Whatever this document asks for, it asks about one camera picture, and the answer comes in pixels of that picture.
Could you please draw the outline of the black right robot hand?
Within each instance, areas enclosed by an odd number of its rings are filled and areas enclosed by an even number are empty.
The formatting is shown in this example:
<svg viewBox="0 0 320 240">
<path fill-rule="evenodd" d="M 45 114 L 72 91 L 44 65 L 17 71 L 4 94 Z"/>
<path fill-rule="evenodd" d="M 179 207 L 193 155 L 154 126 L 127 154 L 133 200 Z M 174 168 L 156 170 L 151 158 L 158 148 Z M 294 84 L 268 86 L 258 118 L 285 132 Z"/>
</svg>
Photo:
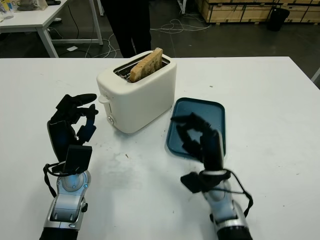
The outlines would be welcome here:
<svg viewBox="0 0 320 240">
<path fill-rule="evenodd" d="M 221 171 L 224 168 L 224 149 L 222 134 L 217 129 L 193 112 L 189 115 L 173 116 L 177 123 L 177 133 L 182 141 L 182 148 L 204 165 L 207 171 Z M 192 139 L 189 130 L 202 133 L 199 141 Z"/>
</svg>

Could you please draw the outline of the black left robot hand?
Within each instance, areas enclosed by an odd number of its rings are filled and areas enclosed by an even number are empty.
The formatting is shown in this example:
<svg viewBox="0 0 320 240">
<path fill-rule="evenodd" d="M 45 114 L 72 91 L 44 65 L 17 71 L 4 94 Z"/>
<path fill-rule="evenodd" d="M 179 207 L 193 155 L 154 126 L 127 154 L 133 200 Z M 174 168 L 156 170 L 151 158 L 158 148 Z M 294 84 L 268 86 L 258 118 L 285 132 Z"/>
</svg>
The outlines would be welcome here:
<svg viewBox="0 0 320 240">
<path fill-rule="evenodd" d="M 47 122 L 47 130 L 53 151 L 59 162 L 67 158 L 70 145 L 81 146 L 89 142 L 97 127 L 95 117 L 99 113 L 92 103 L 97 99 L 95 93 L 86 93 L 76 96 L 66 94 L 56 106 L 56 112 Z M 86 124 L 76 132 L 72 125 L 81 117 L 86 118 Z"/>
</svg>

